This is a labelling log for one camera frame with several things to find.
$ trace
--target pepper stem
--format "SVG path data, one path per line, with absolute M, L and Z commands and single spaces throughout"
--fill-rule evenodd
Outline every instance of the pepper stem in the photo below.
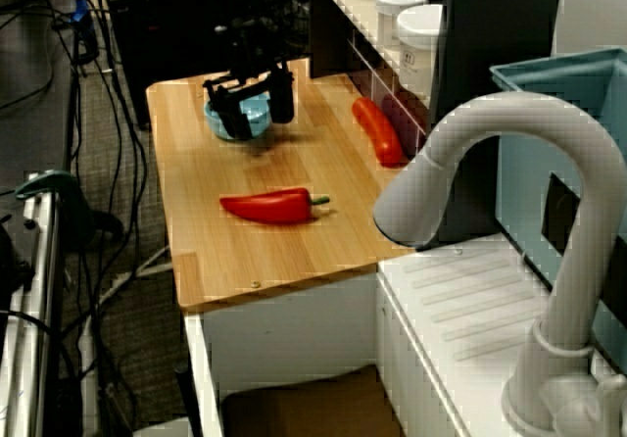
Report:
M 328 204 L 331 201 L 326 195 L 318 197 L 317 199 L 310 199 L 310 205 L 322 205 Z

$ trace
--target robotic arm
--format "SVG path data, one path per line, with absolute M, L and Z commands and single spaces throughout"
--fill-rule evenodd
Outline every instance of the robotic arm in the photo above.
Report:
M 252 138 L 240 102 L 263 92 L 269 93 L 270 116 L 274 123 L 289 123 L 294 118 L 294 79 L 287 60 L 296 57 L 287 49 L 278 22 L 264 1 L 261 10 L 250 11 L 246 17 L 237 17 L 215 27 L 216 36 L 222 41 L 221 48 L 228 55 L 224 57 L 225 62 L 230 67 L 228 74 L 208 79 L 203 86 L 212 109 L 219 114 L 227 133 L 236 139 Z M 246 86 L 248 78 L 263 73 L 268 73 L 264 80 Z M 229 81 L 237 81 L 237 84 L 226 89 L 223 85 Z

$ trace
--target white jar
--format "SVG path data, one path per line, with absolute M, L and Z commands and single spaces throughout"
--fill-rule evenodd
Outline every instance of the white jar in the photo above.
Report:
M 429 4 L 402 11 L 397 17 L 401 41 L 399 83 L 417 96 L 430 96 L 441 29 L 442 6 Z
M 396 19 L 407 8 L 427 4 L 429 0 L 376 0 L 376 41 L 384 47 L 399 45 Z

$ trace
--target blue bowl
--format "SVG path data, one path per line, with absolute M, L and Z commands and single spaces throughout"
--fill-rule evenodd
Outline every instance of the blue bowl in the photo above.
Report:
M 270 125 L 270 113 L 267 100 L 268 97 L 266 94 L 260 94 L 249 99 L 245 99 L 239 103 L 242 113 L 248 118 L 253 138 L 264 133 Z M 226 132 L 226 128 L 224 128 L 222 120 L 219 115 L 211 109 L 209 102 L 205 104 L 205 118 L 207 119 L 209 128 L 218 137 L 223 140 L 235 139 Z

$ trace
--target red pepper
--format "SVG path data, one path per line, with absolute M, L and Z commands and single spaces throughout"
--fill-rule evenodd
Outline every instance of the red pepper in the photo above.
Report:
M 328 197 L 312 199 L 302 187 L 246 197 L 222 197 L 220 204 L 232 214 L 265 223 L 297 223 L 312 217 L 312 205 L 329 202 Z

